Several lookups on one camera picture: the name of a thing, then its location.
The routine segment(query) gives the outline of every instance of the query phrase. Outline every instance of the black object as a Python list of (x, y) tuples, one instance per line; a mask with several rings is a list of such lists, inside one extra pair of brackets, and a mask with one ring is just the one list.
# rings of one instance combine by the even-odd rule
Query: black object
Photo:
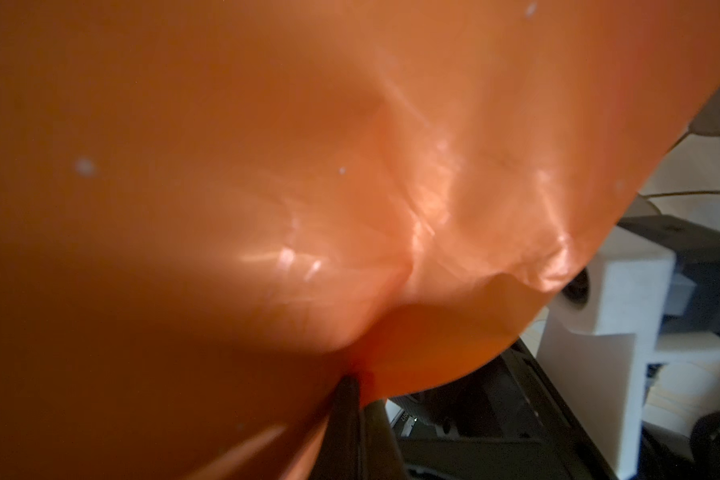
[(679, 433), (643, 423), (637, 475), (633, 480), (701, 480), (689, 441)]
[[(677, 255), (661, 333), (720, 333), (720, 232), (669, 215), (633, 216), (619, 226)], [(672, 299), (689, 295), (685, 300)]]
[(691, 432), (693, 460), (706, 473), (704, 478), (720, 480), (720, 412), (701, 417)]
[[(457, 382), (415, 397), (414, 410), (428, 421), (398, 438), (412, 478), (615, 478), (522, 341)], [(407, 405), (410, 400), (393, 399)], [(441, 422), (440, 436), (429, 425), (435, 420)], [(458, 431), (458, 439), (442, 437), (446, 425)]]
[(357, 379), (336, 386), (331, 416), (309, 480), (405, 480), (381, 401), (360, 410)]
[(568, 282), (561, 293), (575, 305), (586, 305), (586, 302), (590, 300), (590, 275), (586, 272), (586, 268)]

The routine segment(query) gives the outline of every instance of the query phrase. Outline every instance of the dark plastic part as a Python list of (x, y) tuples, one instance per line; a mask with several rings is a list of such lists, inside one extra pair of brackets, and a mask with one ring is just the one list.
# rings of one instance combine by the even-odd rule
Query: dark plastic part
[(578, 306), (586, 305), (590, 300), (590, 276), (586, 268), (563, 287), (562, 293), (569, 302)]
[(429, 390), (416, 404), (426, 410), (427, 398), (437, 398), (438, 413), (429, 417), (453, 422), (459, 440), (438, 438), (418, 423), (410, 437), (398, 439), (413, 478), (615, 478), (522, 341), (459, 382), (456, 390)]
[(456, 403), (468, 382), (469, 379), (463, 377), (443, 386), (393, 397), (391, 400), (408, 414), (416, 417), (417, 421), (428, 425), (441, 425), (445, 422), (448, 410)]
[(704, 480), (691, 460), (688, 443), (688, 437), (644, 423), (633, 480)]
[(357, 480), (360, 470), (360, 386), (344, 377), (336, 387), (333, 408), (320, 453), (309, 480)]
[(701, 417), (691, 432), (691, 451), (708, 478), (720, 480), (720, 412)]
[(669, 215), (624, 218), (619, 226), (677, 255), (676, 272), (696, 283), (681, 315), (664, 315), (662, 333), (720, 333), (720, 232)]
[(403, 457), (389, 427), (384, 401), (362, 411), (365, 438), (365, 473), (368, 480), (407, 480)]

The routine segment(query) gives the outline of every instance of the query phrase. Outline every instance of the black cable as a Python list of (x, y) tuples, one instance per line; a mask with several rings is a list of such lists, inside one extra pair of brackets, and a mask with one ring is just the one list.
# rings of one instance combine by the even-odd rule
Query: black cable
[(643, 195), (643, 198), (663, 198), (663, 197), (686, 197), (690, 195), (720, 195), (720, 190), (690, 190), (685, 192), (666, 192), (663, 194)]

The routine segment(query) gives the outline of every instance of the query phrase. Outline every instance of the machine part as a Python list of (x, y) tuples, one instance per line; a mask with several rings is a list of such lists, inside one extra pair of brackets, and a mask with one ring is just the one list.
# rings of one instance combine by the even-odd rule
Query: machine part
[(587, 266), (584, 306), (550, 302), (538, 363), (616, 476), (637, 469), (646, 367), (653, 363), (672, 250), (616, 227)]
[(720, 412), (701, 417), (691, 432), (691, 451), (709, 478), (720, 480)]
[(434, 430), (438, 434), (438, 438), (448, 438), (450, 440), (459, 440), (458, 428), (449, 419), (446, 419), (442, 426), (434, 426)]
[(457, 379), (433, 389), (390, 399), (420, 422), (438, 425), (445, 421), (446, 412), (459, 398), (467, 383), (465, 378)]
[(403, 431), (400, 434), (400, 436), (403, 437), (409, 437), (411, 436), (411, 431), (413, 430), (413, 425), (416, 424), (416, 417), (408, 417), (405, 419), (405, 424), (403, 425)]
[(522, 341), (461, 381), (446, 412), (459, 439), (438, 426), (398, 437), (411, 478), (615, 478)]
[[(667, 433), (674, 435), (659, 437), (654, 427), (650, 424), (643, 426), (640, 464), (633, 480), (703, 480), (704, 477), (691, 459), (688, 438), (669, 431)], [(664, 442), (671, 442), (677, 448), (684, 446), (688, 456), (679, 455)]]
[(659, 370), (661, 370), (663, 366), (663, 363), (651, 363), (648, 365), (648, 368), (646, 369), (646, 390), (645, 395), (643, 396), (643, 405), (645, 405), (645, 402), (648, 399), (648, 392), (651, 387), (653, 387), (653, 384), (656, 383), (656, 376), (659, 374)]
[(405, 480), (382, 401), (359, 408), (357, 379), (336, 387), (326, 434), (309, 480)]
[(389, 421), (389, 426), (394, 428), (394, 424), (398, 422), (400, 417), (403, 416), (404, 410), (400, 405), (393, 402), (392, 400), (386, 400), (384, 402), (384, 410), (387, 414), (387, 420)]
[(711, 332), (662, 333), (650, 360), (655, 363), (719, 362), (720, 336)]
[[(619, 226), (677, 255), (668, 306), (673, 290), (681, 300), (691, 283), (695, 284), (688, 300), (678, 301), (664, 311), (661, 332), (720, 333), (720, 232), (669, 215), (625, 218)], [(675, 282), (678, 275), (686, 280)]]
[(590, 278), (586, 268), (563, 287), (561, 293), (569, 302), (575, 305), (586, 305), (586, 302), (590, 299)]

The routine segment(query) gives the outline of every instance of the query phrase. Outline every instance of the white speck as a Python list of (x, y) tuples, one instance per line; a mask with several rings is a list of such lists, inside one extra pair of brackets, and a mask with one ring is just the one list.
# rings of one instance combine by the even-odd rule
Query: white speck
[(96, 175), (96, 165), (85, 157), (79, 159), (74, 165), (74, 168), (81, 177), (91, 178)]

